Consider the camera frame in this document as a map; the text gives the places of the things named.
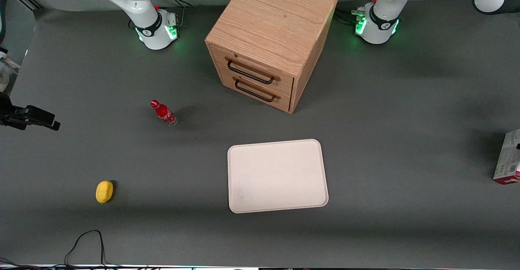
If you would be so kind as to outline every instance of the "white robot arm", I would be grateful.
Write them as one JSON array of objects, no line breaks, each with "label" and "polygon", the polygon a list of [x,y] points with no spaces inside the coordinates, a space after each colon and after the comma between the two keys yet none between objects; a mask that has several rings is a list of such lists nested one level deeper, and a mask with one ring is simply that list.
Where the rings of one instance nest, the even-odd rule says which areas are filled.
[{"label": "white robot arm", "polygon": [[[358,7],[355,34],[371,44],[388,41],[399,24],[399,14],[408,0],[376,0]],[[473,0],[475,8],[485,14],[520,11],[520,0]]]},{"label": "white robot arm", "polygon": [[152,50],[166,48],[177,39],[175,13],[156,9],[150,0],[109,0],[123,9],[136,26],[139,39]]}]

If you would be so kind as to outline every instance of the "black metal handle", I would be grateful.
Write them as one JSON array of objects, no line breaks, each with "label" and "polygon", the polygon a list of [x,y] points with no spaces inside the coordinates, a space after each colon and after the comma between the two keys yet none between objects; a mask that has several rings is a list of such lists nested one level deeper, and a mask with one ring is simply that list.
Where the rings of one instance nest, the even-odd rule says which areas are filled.
[{"label": "black metal handle", "polygon": [[256,76],[253,76],[253,75],[251,75],[251,74],[249,74],[249,73],[245,73],[245,72],[243,72],[242,70],[238,70],[238,69],[235,68],[235,67],[232,67],[232,66],[231,66],[231,63],[233,63],[233,61],[228,60],[228,68],[229,68],[229,70],[234,71],[234,72],[237,72],[238,74],[242,74],[242,75],[244,75],[244,76],[246,76],[246,77],[249,77],[249,78],[251,78],[251,79],[254,79],[254,80],[256,80],[256,81],[258,81],[258,82],[261,82],[261,83],[263,83],[263,84],[271,84],[271,83],[273,82],[273,80],[275,79],[274,76],[271,76],[271,79],[269,79],[269,81],[265,81],[265,80],[260,79],[260,78],[258,78],[258,77],[256,77]]},{"label": "black metal handle", "polygon": [[257,97],[257,98],[259,98],[259,99],[261,99],[261,100],[265,100],[266,102],[272,102],[272,101],[275,100],[275,98],[276,98],[276,96],[274,96],[274,95],[273,95],[272,98],[267,98],[267,97],[263,97],[263,96],[261,96],[261,95],[255,94],[254,92],[251,92],[251,91],[249,91],[249,90],[247,90],[247,89],[245,89],[245,88],[243,88],[243,87],[238,86],[238,83],[239,83],[239,82],[240,82],[240,81],[239,81],[238,79],[236,79],[235,82],[234,82],[234,87],[236,87],[236,89],[238,89],[238,90],[240,90],[240,91],[243,91],[243,92],[245,92],[245,93],[247,93],[247,94],[250,94],[250,95],[252,95],[252,96],[254,96],[254,97]]}]

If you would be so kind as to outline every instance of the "plastic tray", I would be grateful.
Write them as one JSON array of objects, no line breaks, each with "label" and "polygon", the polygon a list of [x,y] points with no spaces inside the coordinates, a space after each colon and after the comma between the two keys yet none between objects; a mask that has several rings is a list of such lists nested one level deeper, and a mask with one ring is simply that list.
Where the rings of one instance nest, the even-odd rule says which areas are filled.
[{"label": "plastic tray", "polygon": [[314,139],[232,146],[228,186],[234,213],[321,207],[329,201],[321,145]]}]

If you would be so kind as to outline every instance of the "wooden cabinet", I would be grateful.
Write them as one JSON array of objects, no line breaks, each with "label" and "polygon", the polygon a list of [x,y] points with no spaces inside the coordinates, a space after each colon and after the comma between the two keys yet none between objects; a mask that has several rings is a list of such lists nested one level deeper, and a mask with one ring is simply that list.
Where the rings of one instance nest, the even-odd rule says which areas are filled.
[{"label": "wooden cabinet", "polygon": [[231,0],[206,37],[226,87],[293,113],[338,0]]}]

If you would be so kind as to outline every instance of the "bottle cap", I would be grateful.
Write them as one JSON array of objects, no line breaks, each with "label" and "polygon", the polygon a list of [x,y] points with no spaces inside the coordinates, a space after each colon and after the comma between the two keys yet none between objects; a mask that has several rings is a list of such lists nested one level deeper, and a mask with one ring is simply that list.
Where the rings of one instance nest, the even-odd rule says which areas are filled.
[{"label": "bottle cap", "polygon": [[154,108],[154,109],[157,109],[161,104],[157,101],[157,100],[152,100],[150,102],[150,105]]}]

